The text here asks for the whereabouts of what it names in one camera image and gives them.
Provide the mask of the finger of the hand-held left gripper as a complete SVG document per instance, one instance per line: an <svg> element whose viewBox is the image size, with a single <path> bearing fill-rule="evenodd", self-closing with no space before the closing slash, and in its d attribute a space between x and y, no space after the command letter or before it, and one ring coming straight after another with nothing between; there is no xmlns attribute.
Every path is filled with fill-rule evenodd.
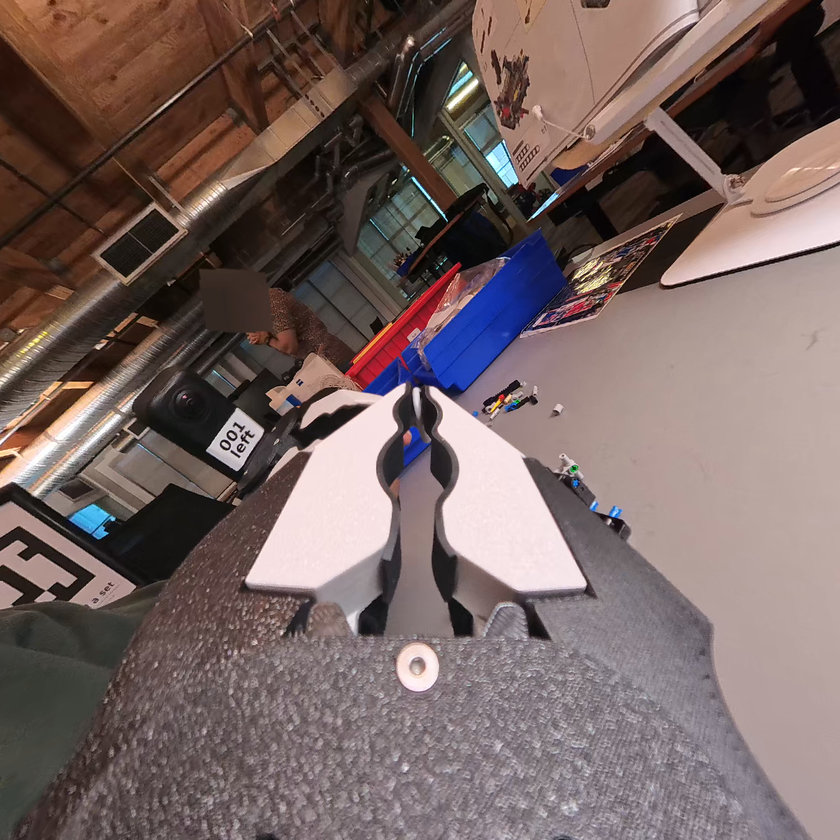
<svg viewBox="0 0 840 840"><path fill-rule="evenodd" d="M376 394L368 392L331 392L325 396L321 396L314 400L306 412L304 417L320 417L325 415L332 415L344 408L362 409L379 402L381 397Z"/></svg>
<svg viewBox="0 0 840 840"><path fill-rule="evenodd" d="M301 452L312 454L324 445L329 452L343 452L352 445L357 426L355 420L318 420L301 430L301 434L307 433L307 442L301 440Z"/></svg>

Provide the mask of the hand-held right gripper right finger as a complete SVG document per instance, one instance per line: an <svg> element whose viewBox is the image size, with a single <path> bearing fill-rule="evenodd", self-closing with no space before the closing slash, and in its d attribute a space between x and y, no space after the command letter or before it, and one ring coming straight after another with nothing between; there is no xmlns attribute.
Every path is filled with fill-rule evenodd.
<svg viewBox="0 0 840 840"><path fill-rule="evenodd" d="M455 635L479 635L499 604L584 594L587 580L515 447L433 386L424 431L435 503L432 570Z"/></svg>

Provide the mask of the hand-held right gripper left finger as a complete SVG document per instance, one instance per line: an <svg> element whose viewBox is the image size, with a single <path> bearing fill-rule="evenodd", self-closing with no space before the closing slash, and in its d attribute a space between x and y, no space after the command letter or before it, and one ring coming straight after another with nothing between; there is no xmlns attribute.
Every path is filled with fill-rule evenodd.
<svg viewBox="0 0 840 840"><path fill-rule="evenodd" d="M365 610L384 608L401 570L400 508L392 484L404 467L406 399L398 385L379 402L332 415L303 416L292 427L299 443L278 466L301 467L262 549L247 572L252 592L337 605L352 634ZM301 452L301 430L318 420L355 420L358 432L343 452Z"/></svg>

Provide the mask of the lego car chassis assembly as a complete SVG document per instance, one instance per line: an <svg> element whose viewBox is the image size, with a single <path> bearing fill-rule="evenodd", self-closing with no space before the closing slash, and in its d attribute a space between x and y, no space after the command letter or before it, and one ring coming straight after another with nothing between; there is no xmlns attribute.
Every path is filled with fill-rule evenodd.
<svg viewBox="0 0 840 840"><path fill-rule="evenodd" d="M560 454L560 467L554 471L558 481L582 501L604 524L622 540L629 541L632 530L624 518L621 507L602 510L595 493L584 481L580 466L567 454Z"/></svg>

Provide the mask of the pile of small lego pieces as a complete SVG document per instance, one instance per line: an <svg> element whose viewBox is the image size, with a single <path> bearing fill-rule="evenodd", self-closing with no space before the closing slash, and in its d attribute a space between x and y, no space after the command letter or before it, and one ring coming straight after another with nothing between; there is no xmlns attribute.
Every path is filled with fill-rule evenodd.
<svg viewBox="0 0 840 840"><path fill-rule="evenodd" d="M480 409L480 414L493 419L500 413L512 413L525 405L536 405L538 402L539 387L537 385L514 380L498 393L487 398Z"/></svg>

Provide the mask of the plastic bag of lego parts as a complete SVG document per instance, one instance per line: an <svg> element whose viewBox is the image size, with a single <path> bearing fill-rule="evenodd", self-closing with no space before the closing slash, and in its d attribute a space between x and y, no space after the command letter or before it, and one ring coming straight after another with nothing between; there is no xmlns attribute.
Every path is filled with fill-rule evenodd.
<svg viewBox="0 0 840 840"><path fill-rule="evenodd" d="M480 266L459 271L449 283L441 302L438 303L427 322L425 330L417 337L417 348L424 351L431 340L507 265L510 259L498 257Z"/></svg>

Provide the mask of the red plastic bin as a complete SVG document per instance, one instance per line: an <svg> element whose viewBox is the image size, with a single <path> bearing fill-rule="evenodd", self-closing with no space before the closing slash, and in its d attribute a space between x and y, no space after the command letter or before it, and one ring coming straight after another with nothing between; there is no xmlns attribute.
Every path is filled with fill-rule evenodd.
<svg viewBox="0 0 840 840"><path fill-rule="evenodd" d="M347 376L365 388L425 330L461 265L456 263L353 358Z"/></svg>

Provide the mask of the small blue plastic bin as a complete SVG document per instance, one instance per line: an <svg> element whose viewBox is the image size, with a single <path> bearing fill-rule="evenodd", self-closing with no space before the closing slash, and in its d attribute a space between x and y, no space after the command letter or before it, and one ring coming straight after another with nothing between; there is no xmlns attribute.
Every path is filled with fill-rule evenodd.
<svg viewBox="0 0 840 840"><path fill-rule="evenodd" d="M414 414L412 405L412 389L415 386L420 386L423 389L423 419L425 420L425 405L428 397L428 389L432 385L439 385L437 377L431 372L420 368L417 371L411 371L402 362L398 362L397 366L397 384L405 386L406 399L400 409L401 419L404 421L406 427L405 432L408 436L408 443L404 444L404 466L411 465L416 461L420 455L425 453L431 445L431 437L428 437L427 442L423 441L417 429L413 425Z"/></svg>

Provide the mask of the large blue plastic bin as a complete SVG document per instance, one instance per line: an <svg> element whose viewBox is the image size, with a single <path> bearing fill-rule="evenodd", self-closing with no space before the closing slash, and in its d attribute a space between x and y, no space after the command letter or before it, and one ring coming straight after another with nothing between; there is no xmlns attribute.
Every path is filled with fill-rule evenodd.
<svg viewBox="0 0 840 840"><path fill-rule="evenodd" d="M541 231L505 257L507 263L425 345L420 380L447 392L466 391L565 292L567 279Z"/></svg>

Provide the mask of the ceiling air vent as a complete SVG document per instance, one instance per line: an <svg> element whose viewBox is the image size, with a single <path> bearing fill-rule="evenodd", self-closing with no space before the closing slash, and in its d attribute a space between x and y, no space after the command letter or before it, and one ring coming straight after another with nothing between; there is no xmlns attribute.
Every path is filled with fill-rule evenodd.
<svg viewBox="0 0 840 840"><path fill-rule="evenodd" d="M97 264L124 286L187 235L187 228L158 203L150 203L91 253Z"/></svg>

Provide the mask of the silver ventilation duct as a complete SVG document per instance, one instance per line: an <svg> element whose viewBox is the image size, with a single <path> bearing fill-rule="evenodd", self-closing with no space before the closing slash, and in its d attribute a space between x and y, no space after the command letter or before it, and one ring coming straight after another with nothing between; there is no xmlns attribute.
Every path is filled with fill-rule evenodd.
<svg viewBox="0 0 840 840"><path fill-rule="evenodd" d="M159 372L192 361L219 335L196 312L153 331L43 433L14 482L40 499L63 487L131 420L134 398Z"/></svg>
<svg viewBox="0 0 840 840"><path fill-rule="evenodd" d="M84 283L51 316L16 338L1 355L1 424L9 425L94 345L172 280L185 274L210 243L277 180L277 164L256 170L228 167L185 196L176 220L186 234L140 277L125 285L106 270Z"/></svg>

